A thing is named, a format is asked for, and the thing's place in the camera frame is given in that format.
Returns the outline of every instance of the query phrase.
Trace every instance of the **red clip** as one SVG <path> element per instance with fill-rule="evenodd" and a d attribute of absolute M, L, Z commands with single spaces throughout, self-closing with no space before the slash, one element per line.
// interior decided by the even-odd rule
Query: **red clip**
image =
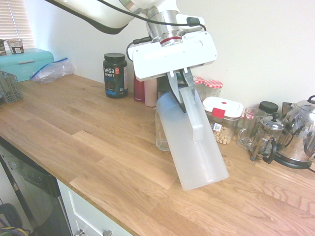
<path fill-rule="evenodd" d="M 213 116 L 213 117 L 222 119 L 222 118 L 224 118 L 224 114 L 225 114 L 225 110 L 221 110 L 221 109 L 219 109 L 219 108 L 214 108 L 214 109 L 212 110 L 212 116 Z"/>

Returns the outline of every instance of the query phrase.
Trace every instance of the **red gingham lid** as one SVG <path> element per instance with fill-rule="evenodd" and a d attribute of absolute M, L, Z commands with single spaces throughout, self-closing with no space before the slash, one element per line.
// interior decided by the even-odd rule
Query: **red gingham lid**
<path fill-rule="evenodd" d="M 220 89 L 223 87 L 223 84 L 218 80 L 205 80 L 205 86 L 213 89 Z"/>
<path fill-rule="evenodd" d="M 242 115 L 241 115 L 241 119 L 244 119 L 244 117 L 245 117 L 245 110 L 243 110 L 243 113 L 242 113 Z M 253 119 L 254 116 L 248 114 L 248 115 L 246 116 L 246 118 L 247 118 L 247 119 Z"/>
<path fill-rule="evenodd" d="M 204 78 L 195 75 L 193 76 L 193 80 L 195 85 L 203 84 L 203 82 L 205 81 Z"/>

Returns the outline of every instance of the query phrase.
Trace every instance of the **teal bread box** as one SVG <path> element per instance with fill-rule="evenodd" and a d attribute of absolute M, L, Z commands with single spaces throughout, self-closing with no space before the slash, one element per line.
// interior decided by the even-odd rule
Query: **teal bread box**
<path fill-rule="evenodd" d="M 18 81 L 29 80 L 36 71 L 54 62 L 52 53 L 37 49 L 25 49 L 24 53 L 0 56 L 0 70 L 16 75 Z"/>

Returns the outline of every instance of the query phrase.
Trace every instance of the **dishwasher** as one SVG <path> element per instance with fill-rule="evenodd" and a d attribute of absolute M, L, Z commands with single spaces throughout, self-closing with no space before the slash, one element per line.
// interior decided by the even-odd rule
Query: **dishwasher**
<path fill-rule="evenodd" d="M 1 137 L 0 154 L 34 235 L 71 236 L 57 179 Z"/>

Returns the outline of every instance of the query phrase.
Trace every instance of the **white cabinet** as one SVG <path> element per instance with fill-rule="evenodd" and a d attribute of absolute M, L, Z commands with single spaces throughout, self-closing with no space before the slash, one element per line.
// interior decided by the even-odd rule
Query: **white cabinet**
<path fill-rule="evenodd" d="M 132 236 L 101 211 L 58 180 L 64 207 L 73 234 L 82 236 Z"/>

